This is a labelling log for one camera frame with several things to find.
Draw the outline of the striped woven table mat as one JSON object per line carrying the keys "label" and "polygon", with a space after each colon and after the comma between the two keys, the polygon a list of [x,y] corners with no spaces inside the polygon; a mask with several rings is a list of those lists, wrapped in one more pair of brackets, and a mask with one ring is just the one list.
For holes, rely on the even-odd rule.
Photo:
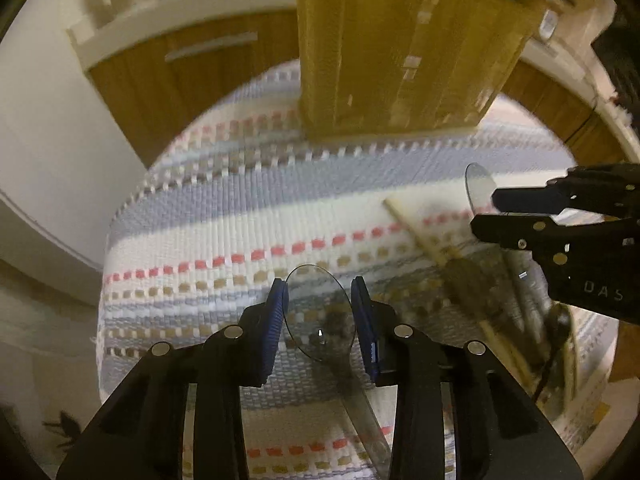
{"label": "striped woven table mat", "polygon": [[[314,263],[370,291],[447,344],[485,335],[445,292],[433,260],[394,226],[383,205],[424,220],[442,250],[489,261],[469,229],[463,170],[478,162],[500,183],[539,184],[574,165],[561,141],[518,102],[499,96],[469,136],[439,134],[320,150],[298,128],[299,62],[273,67],[212,106],[154,162],[108,232],[99,333],[104,402],[152,342],[197,344],[264,299],[274,278]],[[549,393],[549,417],[592,477],[613,454],[606,390],[618,321],[572,308],[566,350],[576,393]],[[274,375],[243,390],[251,479],[373,479],[332,387],[280,340]]]}

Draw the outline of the bamboo utensil organizer box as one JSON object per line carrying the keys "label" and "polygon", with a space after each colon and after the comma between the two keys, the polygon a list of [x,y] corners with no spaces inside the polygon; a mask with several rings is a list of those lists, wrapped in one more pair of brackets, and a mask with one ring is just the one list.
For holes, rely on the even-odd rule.
{"label": "bamboo utensil organizer box", "polygon": [[308,136],[473,128],[533,35],[518,0],[297,0]]}

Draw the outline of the wooden kitchen cabinet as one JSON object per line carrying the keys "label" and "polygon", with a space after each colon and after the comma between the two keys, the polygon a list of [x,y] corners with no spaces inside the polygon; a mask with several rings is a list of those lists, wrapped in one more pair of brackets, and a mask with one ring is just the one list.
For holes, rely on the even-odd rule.
{"label": "wooden kitchen cabinet", "polygon": [[[171,50],[257,32],[246,46],[166,63]],[[145,167],[195,118],[241,84],[299,56],[297,14],[280,10],[220,18],[166,32],[122,50],[88,75]]]}

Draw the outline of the wooden spatula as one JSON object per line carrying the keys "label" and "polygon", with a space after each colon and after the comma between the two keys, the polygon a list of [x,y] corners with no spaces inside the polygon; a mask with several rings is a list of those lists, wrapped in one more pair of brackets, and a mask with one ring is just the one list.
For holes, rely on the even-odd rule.
{"label": "wooden spatula", "polygon": [[383,205],[394,220],[411,234],[424,255],[439,267],[442,279],[454,292],[458,304],[482,329],[488,347],[498,354],[508,371],[526,390],[532,390],[535,372],[544,359],[537,350],[536,342],[527,338],[524,330],[504,310],[483,269],[464,258],[457,248],[440,248],[435,244],[429,235],[420,231],[420,223],[401,210],[396,197],[387,197]]}

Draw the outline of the clear plastic spoon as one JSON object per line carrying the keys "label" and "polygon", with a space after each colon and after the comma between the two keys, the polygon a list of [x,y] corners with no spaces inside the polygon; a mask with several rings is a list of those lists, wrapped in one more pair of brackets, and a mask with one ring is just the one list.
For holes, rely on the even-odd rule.
{"label": "clear plastic spoon", "polygon": [[499,211],[492,201],[492,193],[497,188],[491,174],[477,162],[472,162],[465,168],[464,184],[472,213],[498,214]]}
{"label": "clear plastic spoon", "polygon": [[386,479],[390,446],[350,364],[356,327],[348,293],[331,272],[312,263],[296,266],[285,283],[290,341],[312,363],[315,380],[329,378],[376,476]]}

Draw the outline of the white countertop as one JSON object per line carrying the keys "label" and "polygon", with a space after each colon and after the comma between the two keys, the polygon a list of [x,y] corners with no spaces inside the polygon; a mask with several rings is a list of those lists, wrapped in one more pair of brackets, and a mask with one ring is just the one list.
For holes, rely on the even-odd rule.
{"label": "white countertop", "polygon": [[83,18],[66,30],[85,72],[140,42],[232,16],[291,10],[296,0],[145,0],[96,28]]}

